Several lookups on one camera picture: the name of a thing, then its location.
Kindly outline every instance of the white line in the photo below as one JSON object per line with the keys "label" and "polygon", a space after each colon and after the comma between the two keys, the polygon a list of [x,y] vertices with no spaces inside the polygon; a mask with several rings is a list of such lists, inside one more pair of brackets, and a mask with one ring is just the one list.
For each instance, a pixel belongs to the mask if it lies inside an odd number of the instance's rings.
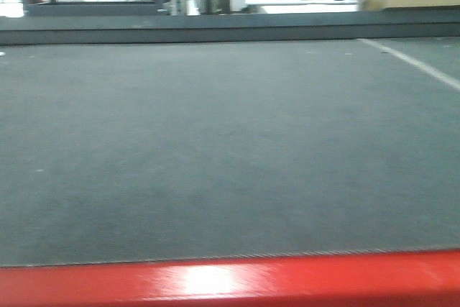
{"label": "white line", "polygon": [[393,48],[382,45],[378,43],[377,41],[368,40],[368,39],[358,39],[358,40],[360,42],[365,43],[366,45],[375,47],[383,52],[389,53],[393,55],[394,57],[401,59],[402,61],[405,61],[408,64],[411,64],[412,66],[415,66],[416,68],[423,71],[424,73],[427,73],[431,77],[436,78],[438,81],[444,84],[447,84],[448,86],[451,86],[452,88],[460,91],[460,81],[458,79],[455,79],[454,77],[449,76],[447,73],[444,73],[441,70],[438,70],[437,68],[434,68],[433,66],[427,63],[424,63],[421,60],[415,59],[411,57],[410,55],[404,54],[403,52],[400,52],[399,50],[394,50]]}

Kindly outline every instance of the metal frame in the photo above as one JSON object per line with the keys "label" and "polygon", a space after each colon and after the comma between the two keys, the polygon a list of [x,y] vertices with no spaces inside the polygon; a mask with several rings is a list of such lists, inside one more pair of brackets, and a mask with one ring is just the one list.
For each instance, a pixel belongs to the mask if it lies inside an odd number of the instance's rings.
{"label": "metal frame", "polygon": [[14,307],[457,307],[460,251],[0,269]]}
{"label": "metal frame", "polygon": [[[131,11],[142,8],[120,6]],[[82,14],[81,6],[67,7]],[[38,45],[460,36],[460,9],[199,17],[137,15],[111,17],[110,21],[107,17],[90,17],[91,11],[89,8],[86,17],[0,18],[0,42]]]}

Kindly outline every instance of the gray carpet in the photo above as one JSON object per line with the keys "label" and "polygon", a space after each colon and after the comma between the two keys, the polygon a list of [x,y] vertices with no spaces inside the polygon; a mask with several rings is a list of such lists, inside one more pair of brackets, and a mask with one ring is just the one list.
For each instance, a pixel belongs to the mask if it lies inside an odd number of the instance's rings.
{"label": "gray carpet", "polygon": [[373,47],[2,51],[0,266],[460,243],[460,93]]}

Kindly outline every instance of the gray mat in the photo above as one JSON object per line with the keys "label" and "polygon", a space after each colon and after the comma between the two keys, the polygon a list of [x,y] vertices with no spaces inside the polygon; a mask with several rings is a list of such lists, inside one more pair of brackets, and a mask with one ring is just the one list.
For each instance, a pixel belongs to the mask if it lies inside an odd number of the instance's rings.
{"label": "gray mat", "polygon": [[1,266],[460,242],[460,93],[372,47],[3,51]]}

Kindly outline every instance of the red edge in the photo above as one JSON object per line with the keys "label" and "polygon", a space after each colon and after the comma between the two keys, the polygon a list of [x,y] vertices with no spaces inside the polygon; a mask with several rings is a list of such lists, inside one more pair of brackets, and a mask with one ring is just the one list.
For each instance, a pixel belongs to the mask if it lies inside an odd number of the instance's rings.
{"label": "red edge", "polygon": [[460,306],[460,251],[0,269],[0,306]]}

